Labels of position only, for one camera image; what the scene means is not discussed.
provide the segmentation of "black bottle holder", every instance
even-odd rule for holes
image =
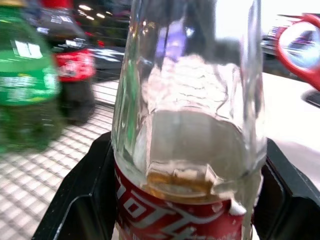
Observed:
[[[111,240],[116,208],[111,132],[96,139],[65,177],[32,240]],[[268,140],[263,187],[254,212],[260,240],[320,239],[320,193]]]

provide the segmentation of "sprite bottle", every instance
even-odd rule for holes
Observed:
[[[44,150],[62,132],[51,53],[21,17],[22,0],[0,0],[0,152]]]

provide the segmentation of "white grid surface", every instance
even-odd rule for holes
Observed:
[[[0,161],[0,240],[30,240],[64,177],[92,142],[111,131],[118,81],[95,83],[98,104],[84,126],[68,126],[38,154],[7,154]]]

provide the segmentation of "glass bottle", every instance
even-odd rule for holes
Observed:
[[[0,0],[0,148],[42,151],[63,129],[58,76],[46,43],[21,17],[22,0]]]
[[[133,1],[112,125],[121,239],[251,239],[260,43],[260,0]]]

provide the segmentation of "red label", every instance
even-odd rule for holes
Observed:
[[[115,165],[117,222],[126,240],[241,240],[245,210],[234,200],[180,204],[133,185]]]
[[[61,82],[76,82],[96,73],[94,57],[88,49],[54,55]]]

